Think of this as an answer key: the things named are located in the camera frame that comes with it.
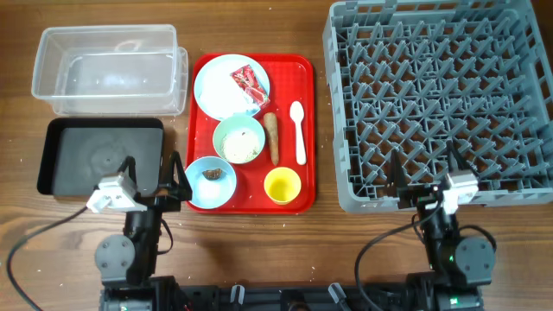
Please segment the red snack wrapper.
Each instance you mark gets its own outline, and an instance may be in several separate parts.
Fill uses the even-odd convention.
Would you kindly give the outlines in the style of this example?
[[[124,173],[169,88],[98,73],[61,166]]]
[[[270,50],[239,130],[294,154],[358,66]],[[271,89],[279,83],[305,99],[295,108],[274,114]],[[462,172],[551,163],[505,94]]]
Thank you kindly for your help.
[[[242,66],[232,72],[231,78],[258,108],[263,109],[270,103],[269,93],[260,84],[250,65]]]

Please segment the white rice pile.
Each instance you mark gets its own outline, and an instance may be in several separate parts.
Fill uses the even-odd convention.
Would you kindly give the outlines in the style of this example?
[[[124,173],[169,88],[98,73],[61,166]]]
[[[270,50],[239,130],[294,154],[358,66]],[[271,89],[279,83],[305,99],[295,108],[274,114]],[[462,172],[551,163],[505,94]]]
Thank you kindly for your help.
[[[231,132],[225,135],[221,142],[222,155],[227,161],[235,164],[250,162],[260,150],[258,137],[250,130]]]

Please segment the green bowl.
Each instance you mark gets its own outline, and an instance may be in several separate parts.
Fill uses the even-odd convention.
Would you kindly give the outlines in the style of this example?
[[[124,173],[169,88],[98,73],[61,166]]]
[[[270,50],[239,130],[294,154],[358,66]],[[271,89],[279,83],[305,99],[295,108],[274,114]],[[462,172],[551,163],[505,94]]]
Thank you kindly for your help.
[[[264,149],[263,126],[253,117],[236,115],[221,121],[213,132],[213,147],[219,157],[232,164],[246,164]]]

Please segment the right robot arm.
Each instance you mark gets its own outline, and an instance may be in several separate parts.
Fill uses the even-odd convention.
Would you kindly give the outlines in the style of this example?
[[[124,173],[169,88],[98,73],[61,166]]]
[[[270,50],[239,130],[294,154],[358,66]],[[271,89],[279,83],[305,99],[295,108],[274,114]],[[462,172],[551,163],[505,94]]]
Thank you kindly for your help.
[[[414,207],[430,271],[407,276],[412,310],[482,310],[480,288],[492,282],[497,242],[477,225],[460,226],[456,212],[479,192],[479,178],[451,142],[448,171],[435,185],[410,186],[396,150],[386,186],[399,208]]]

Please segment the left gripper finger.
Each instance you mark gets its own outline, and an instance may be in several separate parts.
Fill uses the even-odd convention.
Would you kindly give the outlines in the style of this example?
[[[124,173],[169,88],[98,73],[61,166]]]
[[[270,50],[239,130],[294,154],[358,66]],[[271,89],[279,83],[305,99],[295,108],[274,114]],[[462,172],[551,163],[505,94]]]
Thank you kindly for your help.
[[[118,173],[126,173],[130,179],[137,183],[136,161],[133,156],[126,156],[118,168]]]
[[[190,201],[193,198],[193,190],[186,177],[181,156],[178,151],[173,151],[168,160],[168,166],[162,173],[162,188],[167,194],[179,201]]]

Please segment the yellow plastic cup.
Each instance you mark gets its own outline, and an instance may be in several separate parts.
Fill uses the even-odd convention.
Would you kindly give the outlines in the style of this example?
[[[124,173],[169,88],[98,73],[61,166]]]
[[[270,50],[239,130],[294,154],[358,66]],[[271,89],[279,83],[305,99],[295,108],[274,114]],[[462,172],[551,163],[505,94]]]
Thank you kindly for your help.
[[[264,178],[265,193],[278,205],[289,204],[299,195],[301,190],[301,178],[291,168],[274,168]]]

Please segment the white napkin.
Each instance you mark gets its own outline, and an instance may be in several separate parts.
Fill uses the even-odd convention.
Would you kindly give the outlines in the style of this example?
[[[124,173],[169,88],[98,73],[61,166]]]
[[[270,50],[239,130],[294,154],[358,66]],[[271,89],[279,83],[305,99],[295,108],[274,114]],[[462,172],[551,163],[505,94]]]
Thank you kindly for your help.
[[[199,107],[211,118],[223,120],[235,114],[252,116],[259,112],[229,73],[204,73],[194,87]]]

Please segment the brown food scrap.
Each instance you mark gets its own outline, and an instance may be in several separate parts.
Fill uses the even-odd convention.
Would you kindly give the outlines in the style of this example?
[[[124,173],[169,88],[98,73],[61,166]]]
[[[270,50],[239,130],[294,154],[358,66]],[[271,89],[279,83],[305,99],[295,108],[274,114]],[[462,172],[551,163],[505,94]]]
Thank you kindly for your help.
[[[223,175],[223,170],[221,168],[208,169],[203,171],[202,174],[207,180],[216,181]]]

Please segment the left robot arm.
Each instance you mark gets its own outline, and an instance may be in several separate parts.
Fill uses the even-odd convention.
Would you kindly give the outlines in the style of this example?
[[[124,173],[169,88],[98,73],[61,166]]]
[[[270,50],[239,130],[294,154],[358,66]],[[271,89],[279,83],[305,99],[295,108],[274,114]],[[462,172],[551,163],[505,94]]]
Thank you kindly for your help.
[[[100,310],[192,310],[193,303],[173,276],[154,277],[162,230],[169,232],[164,213],[178,213],[193,190],[181,157],[173,152],[156,190],[143,196],[137,190],[136,161],[124,159],[118,171],[95,186],[86,207],[125,214],[123,232],[105,238],[95,252],[95,264],[104,286]]]

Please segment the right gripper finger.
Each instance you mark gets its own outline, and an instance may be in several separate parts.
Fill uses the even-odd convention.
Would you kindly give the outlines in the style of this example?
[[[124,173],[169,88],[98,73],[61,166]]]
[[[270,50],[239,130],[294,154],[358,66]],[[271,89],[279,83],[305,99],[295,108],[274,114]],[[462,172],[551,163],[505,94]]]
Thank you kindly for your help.
[[[390,168],[386,180],[387,187],[407,187],[404,169],[396,149],[391,151]]]
[[[473,166],[461,155],[452,141],[446,141],[446,155],[448,161],[448,172],[470,171],[478,180],[479,174]]]

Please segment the light blue bowl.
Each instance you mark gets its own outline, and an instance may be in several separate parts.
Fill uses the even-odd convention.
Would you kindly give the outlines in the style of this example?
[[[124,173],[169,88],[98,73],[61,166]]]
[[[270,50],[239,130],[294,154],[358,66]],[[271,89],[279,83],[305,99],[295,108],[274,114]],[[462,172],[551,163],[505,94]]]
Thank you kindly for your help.
[[[207,180],[202,172],[208,169],[221,168],[223,175],[216,181]],[[232,165],[217,157],[204,156],[185,170],[186,177],[193,190],[189,203],[199,209],[211,210],[223,206],[235,193],[238,179]]]

